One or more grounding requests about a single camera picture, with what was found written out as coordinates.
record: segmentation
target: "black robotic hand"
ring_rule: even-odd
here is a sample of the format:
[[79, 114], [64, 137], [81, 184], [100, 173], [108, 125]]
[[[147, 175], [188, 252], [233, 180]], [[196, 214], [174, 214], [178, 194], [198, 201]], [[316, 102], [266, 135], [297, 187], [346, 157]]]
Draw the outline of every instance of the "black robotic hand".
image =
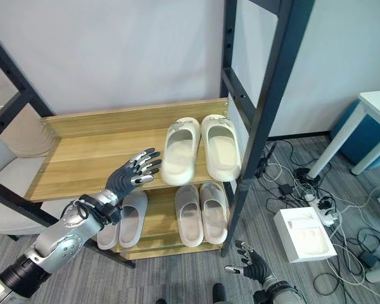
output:
[[263, 290], [253, 294], [255, 304], [307, 304], [304, 296], [287, 281], [280, 281], [274, 275], [267, 262], [246, 242], [235, 241], [238, 253], [243, 256], [244, 267], [225, 266], [225, 271], [232, 274], [242, 274], [252, 280], [257, 280]]
[[235, 246], [239, 248], [237, 252], [242, 256], [241, 261], [246, 266], [242, 268], [225, 266], [225, 271], [243, 274], [252, 280], [258, 280], [262, 285], [268, 277], [273, 276], [273, 271], [267, 262], [250, 245], [243, 241], [235, 241]]
[[162, 162], [154, 160], [159, 155], [160, 152], [155, 152], [155, 148], [140, 152], [110, 175], [105, 188], [122, 200], [137, 186], [153, 181], [153, 175], [159, 172], [156, 166]]

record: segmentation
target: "floor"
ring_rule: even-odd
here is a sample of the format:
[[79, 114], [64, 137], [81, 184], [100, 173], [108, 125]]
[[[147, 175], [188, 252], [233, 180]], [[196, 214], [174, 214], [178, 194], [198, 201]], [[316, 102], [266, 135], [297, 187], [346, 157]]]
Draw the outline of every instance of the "floor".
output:
[[[318, 157], [328, 144], [326, 137], [290, 141], [296, 149], [294, 161], [300, 163]], [[290, 162], [289, 153], [288, 144], [279, 142], [275, 150], [277, 159], [281, 164], [294, 169], [297, 166]], [[354, 176], [349, 171], [351, 165], [342, 155], [336, 155], [331, 163], [332, 170], [325, 176], [321, 188], [340, 198], [363, 204], [368, 194], [380, 186], [380, 167]], [[288, 173], [283, 173], [278, 182], [291, 183], [292, 180]], [[273, 182], [263, 181], [263, 184], [269, 188], [276, 186]], [[378, 196], [380, 190], [374, 193], [375, 198]], [[321, 272], [331, 272], [326, 261], [288, 263], [274, 226], [273, 214], [265, 209], [265, 202], [269, 197], [271, 195], [254, 182], [236, 229], [236, 239], [252, 244], [267, 259], [278, 278], [297, 286], [309, 303], [344, 303], [341, 288], [330, 296], [321, 296], [313, 288], [312, 281], [315, 276]], [[344, 203], [338, 202], [338, 208], [344, 206]], [[270, 209], [274, 211], [279, 208], [284, 206], [270, 205]], [[344, 215], [345, 233], [349, 237], [356, 236], [358, 229], [365, 227], [365, 223], [352, 208]], [[380, 206], [376, 199], [372, 199], [364, 208], [364, 215], [372, 225], [380, 229]], [[33, 241], [34, 237], [22, 237], [14, 242], [0, 235], [0, 271], [21, 255]], [[173, 304], [212, 303], [212, 286], [216, 282], [221, 282], [226, 287], [227, 297], [233, 303], [253, 303], [252, 294], [261, 288], [259, 283], [238, 275], [226, 274], [225, 265], [241, 265], [235, 246], [232, 246], [226, 258], [220, 258], [218, 251], [150, 258], [137, 261], [135, 270], [83, 249], [72, 263], [64, 266], [44, 283], [33, 296], [32, 303], [154, 303], [159, 298], [165, 298], [168, 303]], [[352, 281], [350, 275], [345, 273], [344, 277]], [[324, 276], [319, 283], [326, 292], [332, 289], [335, 281]], [[365, 284], [380, 293], [380, 284]], [[347, 286], [347, 289], [356, 303], [380, 303], [380, 298], [360, 286]]]

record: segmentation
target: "white slipper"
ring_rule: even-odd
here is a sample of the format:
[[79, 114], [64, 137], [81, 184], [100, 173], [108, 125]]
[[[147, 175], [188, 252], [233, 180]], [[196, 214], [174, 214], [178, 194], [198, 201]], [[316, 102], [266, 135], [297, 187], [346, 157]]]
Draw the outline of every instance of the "white slipper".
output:
[[192, 185], [180, 187], [176, 192], [175, 207], [182, 243], [187, 247], [200, 245], [204, 232], [197, 188]]
[[213, 182], [200, 187], [204, 237], [211, 244], [221, 244], [227, 238], [227, 207], [222, 188]]
[[132, 247], [141, 237], [148, 197], [144, 191], [128, 194], [121, 205], [120, 245], [124, 248]]
[[97, 233], [97, 246], [101, 250], [107, 250], [117, 245], [118, 232], [120, 230], [120, 223], [117, 225], [107, 225], [102, 231]]
[[161, 165], [161, 178], [167, 184], [180, 186], [194, 177], [200, 124], [191, 117], [176, 120], [167, 130]]
[[222, 115], [208, 115], [201, 123], [207, 171], [221, 182], [235, 180], [241, 172], [241, 157], [234, 124]]

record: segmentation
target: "blue cushion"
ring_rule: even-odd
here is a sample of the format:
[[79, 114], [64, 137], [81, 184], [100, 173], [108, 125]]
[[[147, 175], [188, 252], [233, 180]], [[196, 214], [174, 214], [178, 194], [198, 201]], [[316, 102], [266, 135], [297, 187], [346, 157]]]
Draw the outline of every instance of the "blue cushion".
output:
[[[348, 120], [354, 109], [359, 104], [356, 100], [343, 114], [341, 119], [336, 123], [331, 131], [333, 139], [343, 124]], [[380, 142], [380, 124], [372, 117], [366, 115], [356, 130], [342, 145], [340, 151], [354, 164], [362, 160], [378, 143]], [[376, 168], [380, 166], [380, 156], [371, 163], [367, 168]]]

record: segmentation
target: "robotic arm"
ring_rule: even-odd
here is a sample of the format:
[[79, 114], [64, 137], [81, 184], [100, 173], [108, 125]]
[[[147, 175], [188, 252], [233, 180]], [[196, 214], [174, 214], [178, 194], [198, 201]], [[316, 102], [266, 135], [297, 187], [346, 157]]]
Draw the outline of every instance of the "robotic arm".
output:
[[135, 187], [151, 182], [161, 160], [154, 148], [115, 170], [100, 193], [83, 194], [65, 207], [57, 223], [41, 233], [16, 262], [0, 274], [0, 304], [24, 304], [51, 274], [73, 259], [105, 225], [121, 220], [120, 202]]
[[246, 266], [242, 268], [225, 266], [224, 270], [257, 280], [263, 286], [263, 290], [253, 295], [255, 304], [307, 304], [303, 295], [295, 287], [276, 278], [267, 262], [250, 245], [235, 241], [235, 246], [239, 248], [237, 252], [243, 256], [241, 261]]

